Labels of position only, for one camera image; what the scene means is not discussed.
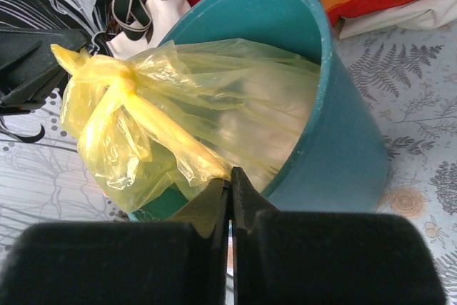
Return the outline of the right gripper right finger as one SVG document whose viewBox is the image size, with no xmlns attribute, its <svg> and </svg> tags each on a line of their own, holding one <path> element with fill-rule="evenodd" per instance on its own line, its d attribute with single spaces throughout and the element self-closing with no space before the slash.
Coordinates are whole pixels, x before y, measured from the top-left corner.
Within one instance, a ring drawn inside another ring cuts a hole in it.
<svg viewBox="0 0 457 305">
<path fill-rule="evenodd" d="M 416 227 L 392 214 L 280 211 L 231 172 L 236 304 L 444 304 Z"/>
</svg>

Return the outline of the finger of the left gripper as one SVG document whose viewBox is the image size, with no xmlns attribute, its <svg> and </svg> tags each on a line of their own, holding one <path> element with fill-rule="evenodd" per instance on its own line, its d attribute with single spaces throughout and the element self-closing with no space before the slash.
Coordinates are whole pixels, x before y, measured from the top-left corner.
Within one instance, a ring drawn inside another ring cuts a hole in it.
<svg viewBox="0 0 457 305">
<path fill-rule="evenodd" d="M 66 73 L 52 44 L 79 51 L 89 35 L 80 29 L 1 29 L 2 112 L 30 112 L 46 103 Z"/>
</svg>

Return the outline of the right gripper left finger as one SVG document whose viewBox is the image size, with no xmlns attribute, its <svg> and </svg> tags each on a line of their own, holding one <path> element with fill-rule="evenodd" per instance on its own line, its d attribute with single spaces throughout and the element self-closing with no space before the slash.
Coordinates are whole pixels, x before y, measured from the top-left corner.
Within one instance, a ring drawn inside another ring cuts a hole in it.
<svg viewBox="0 0 457 305">
<path fill-rule="evenodd" d="M 165 221 L 33 225 L 1 270 L 1 302 L 223 304 L 229 189 L 214 179 Z"/>
</svg>

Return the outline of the teal trash bin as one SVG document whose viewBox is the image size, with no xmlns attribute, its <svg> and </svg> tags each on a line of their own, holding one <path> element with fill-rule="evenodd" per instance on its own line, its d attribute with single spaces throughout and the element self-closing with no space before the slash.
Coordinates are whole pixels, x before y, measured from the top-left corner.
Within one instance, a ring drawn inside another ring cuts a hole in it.
<svg viewBox="0 0 457 305">
<path fill-rule="evenodd" d="M 320 64 L 316 100 L 296 148 L 263 195 L 285 211 L 370 212 L 383 194 L 381 132 L 333 44 L 319 0 L 201 0 L 166 39 L 247 39 Z"/>
</svg>

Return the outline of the yellow trash bag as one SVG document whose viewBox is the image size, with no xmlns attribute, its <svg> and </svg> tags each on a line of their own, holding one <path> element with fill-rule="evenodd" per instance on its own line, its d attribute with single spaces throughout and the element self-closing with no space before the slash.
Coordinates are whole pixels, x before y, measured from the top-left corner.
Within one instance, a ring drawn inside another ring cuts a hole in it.
<svg viewBox="0 0 457 305">
<path fill-rule="evenodd" d="M 245 39 L 172 41 L 120 60 L 51 52 L 69 73 L 61 126 L 96 183 L 130 214 L 165 219 L 242 168 L 263 191 L 305 129 L 321 68 Z"/>
</svg>

